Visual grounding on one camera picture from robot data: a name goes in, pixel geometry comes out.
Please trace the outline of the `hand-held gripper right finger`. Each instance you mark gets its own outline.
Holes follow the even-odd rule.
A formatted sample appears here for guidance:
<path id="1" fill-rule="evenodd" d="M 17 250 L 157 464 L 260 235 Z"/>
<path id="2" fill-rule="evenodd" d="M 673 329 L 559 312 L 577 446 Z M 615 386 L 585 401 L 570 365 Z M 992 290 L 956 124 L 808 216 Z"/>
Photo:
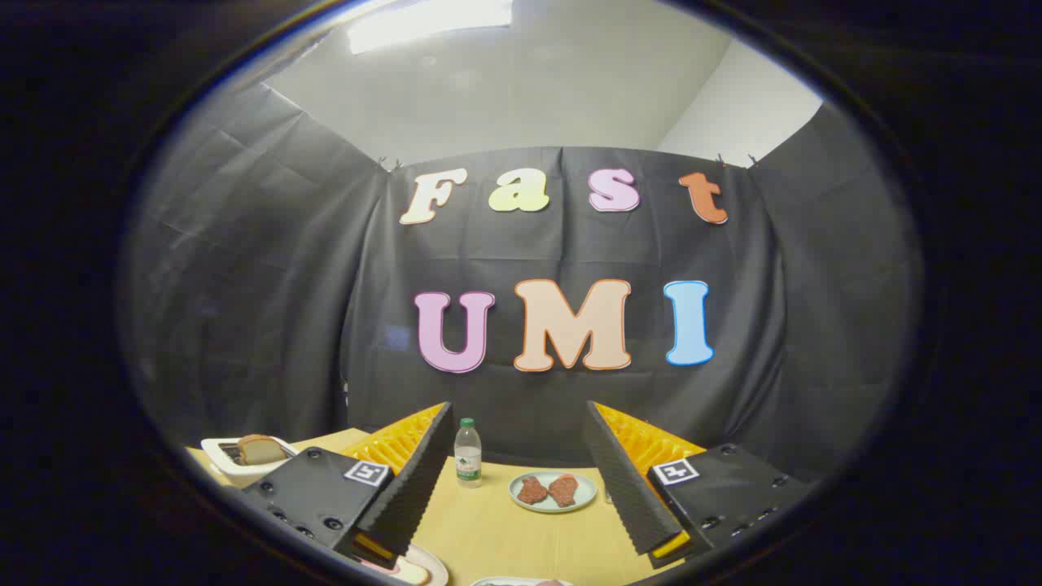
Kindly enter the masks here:
<path id="1" fill-rule="evenodd" d="M 810 493 L 736 443 L 700 448 L 607 405 L 585 405 L 584 444 L 632 547 L 655 568 L 752 537 Z"/>

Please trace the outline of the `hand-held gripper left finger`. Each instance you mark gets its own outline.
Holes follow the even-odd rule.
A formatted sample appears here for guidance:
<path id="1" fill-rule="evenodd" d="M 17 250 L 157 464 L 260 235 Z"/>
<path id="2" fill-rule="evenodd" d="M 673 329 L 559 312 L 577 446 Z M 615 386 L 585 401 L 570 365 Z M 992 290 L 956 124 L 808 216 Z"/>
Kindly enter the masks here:
<path id="1" fill-rule="evenodd" d="M 374 433 L 294 443 L 245 481 L 224 474 L 221 489 L 271 531 L 391 570 L 427 512 L 454 434 L 453 404 L 439 402 Z"/>

